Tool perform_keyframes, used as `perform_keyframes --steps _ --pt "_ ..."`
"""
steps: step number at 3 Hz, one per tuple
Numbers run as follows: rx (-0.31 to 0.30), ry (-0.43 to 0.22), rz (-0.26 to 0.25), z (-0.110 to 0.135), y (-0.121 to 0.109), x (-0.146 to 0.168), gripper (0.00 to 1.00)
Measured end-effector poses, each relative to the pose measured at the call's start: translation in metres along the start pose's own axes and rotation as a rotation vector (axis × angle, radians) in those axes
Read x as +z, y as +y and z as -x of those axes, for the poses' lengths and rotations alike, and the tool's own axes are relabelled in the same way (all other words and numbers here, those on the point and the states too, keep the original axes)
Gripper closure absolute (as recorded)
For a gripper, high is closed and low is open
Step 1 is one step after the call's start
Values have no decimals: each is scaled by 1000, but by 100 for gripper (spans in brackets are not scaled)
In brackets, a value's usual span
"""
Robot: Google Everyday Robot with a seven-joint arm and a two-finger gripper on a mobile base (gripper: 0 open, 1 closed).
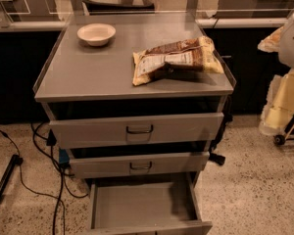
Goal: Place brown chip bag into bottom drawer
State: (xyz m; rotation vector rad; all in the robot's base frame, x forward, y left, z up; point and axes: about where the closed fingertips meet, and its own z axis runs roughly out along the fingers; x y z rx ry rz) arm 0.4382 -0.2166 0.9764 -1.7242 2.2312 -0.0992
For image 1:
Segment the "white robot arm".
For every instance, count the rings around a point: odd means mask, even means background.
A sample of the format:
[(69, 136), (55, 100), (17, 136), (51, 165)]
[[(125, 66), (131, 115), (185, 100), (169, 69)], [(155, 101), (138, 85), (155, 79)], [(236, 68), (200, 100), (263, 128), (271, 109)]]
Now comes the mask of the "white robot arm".
[(258, 49), (276, 52), (279, 61), (290, 68), (287, 74), (273, 77), (259, 124), (265, 135), (282, 134), (294, 115), (294, 13), (284, 26), (263, 39)]

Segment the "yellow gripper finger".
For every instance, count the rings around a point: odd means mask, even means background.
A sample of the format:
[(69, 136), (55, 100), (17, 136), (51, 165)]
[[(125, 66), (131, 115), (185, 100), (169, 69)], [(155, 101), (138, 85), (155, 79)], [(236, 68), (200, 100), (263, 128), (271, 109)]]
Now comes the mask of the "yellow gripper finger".
[(263, 52), (278, 52), (280, 47), (280, 36), (283, 27), (278, 28), (258, 44), (258, 49)]
[(269, 85), (267, 102), (261, 114), (260, 131), (268, 136), (282, 134), (294, 115), (294, 69), (275, 75)]

